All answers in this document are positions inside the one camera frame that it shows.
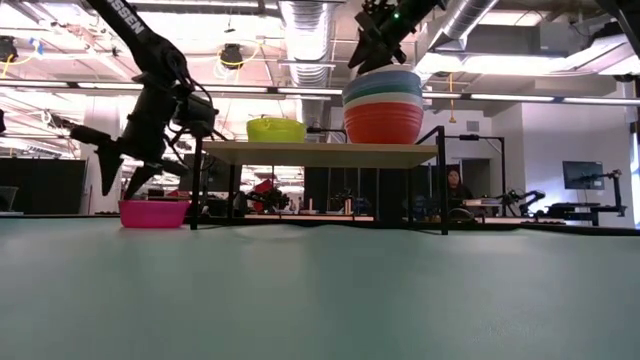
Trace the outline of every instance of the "lime green bowl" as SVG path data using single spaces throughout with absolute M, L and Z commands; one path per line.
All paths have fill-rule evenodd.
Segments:
M 303 143 L 307 127 L 296 120 L 260 118 L 247 122 L 249 142 Z

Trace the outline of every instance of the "stacked bowls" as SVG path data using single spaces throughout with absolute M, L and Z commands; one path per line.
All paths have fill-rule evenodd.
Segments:
M 405 70 L 370 73 L 342 91 L 344 125 L 353 143 L 413 144 L 422 126 L 420 77 Z

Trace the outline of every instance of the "blue bowl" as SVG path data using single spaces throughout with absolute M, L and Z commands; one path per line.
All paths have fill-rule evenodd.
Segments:
M 411 86 L 411 85 L 407 85 L 407 84 L 401 84 L 401 85 L 385 84 L 385 85 L 378 85 L 378 86 L 375 86 L 375 87 L 363 88 L 361 90 L 351 92 L 348 95 L 345 95 L 343 93 L 342 94 L 342 104 L 343 105 L 347 104 L 350 101 L 355 100 L 355 99 L 360 98 L 360 97 L 363 97 L 363 96 L 382 94 L 382 93 L 398 93 L 398 92 L 412 94 L 412 95 L 416 95 L 416 96 L 422 97 L 422 90 L 420 89 L 419 86 Z
M 342 90 L 342 97 L 349 97 L 353 92 L 375 88 L 378 86 L 402 85 L 421 88 L 420 77 L 409 71 L 384 71 L 359 77 Z

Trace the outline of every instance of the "bowl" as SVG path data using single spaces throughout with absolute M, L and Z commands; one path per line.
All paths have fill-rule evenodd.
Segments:
M 403 85 L 415 88 L 418 91 L 421 89 L 420 77 L 418 75 L 410 71 L 396 70 L 361 76 L 347 84 L 344 90 L 342 90 L 342 96 L 348 97 L 354 92 L 389 85 Z
M 184 222 L 190 202 L 122 200 L 120 222 L 126 228 L 175 229 Z
M 348 104 L 351 101 L 355 99 L 359 99 L 364 96 L 385 94 L 385 93 L 405 93 L 405 94 L 422 97 L 422 91 L 418 86 L 402 85 L 402 84 L 379 85 L 377 87 L 354 91 L 346 96 L 343 94 L 342 104 L 343 105 Z
M 247 122 L 249 142 L 303 143 L 307 127 L 292 119 L 259 118 Z
M 418 107 L 422 107 L 424 100 L 422 96 L 417 96 L 409 93 L 382 93 L 362 96 L 357 99 L 351 100 L 343 106 L 343 110 L 347 111 L 356 106 L 375 104 L 375 103 L 402 103 L 411 104 Z
M 413 144 L 422 127 L 422 107 L 375 103 L 345 111 L 345 130 L 353 143 Z

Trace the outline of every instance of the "doorway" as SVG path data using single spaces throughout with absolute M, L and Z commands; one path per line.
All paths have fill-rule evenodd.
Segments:
M 460 176 L 474 197 L 491 196 L 491 160 L 462 159 Z

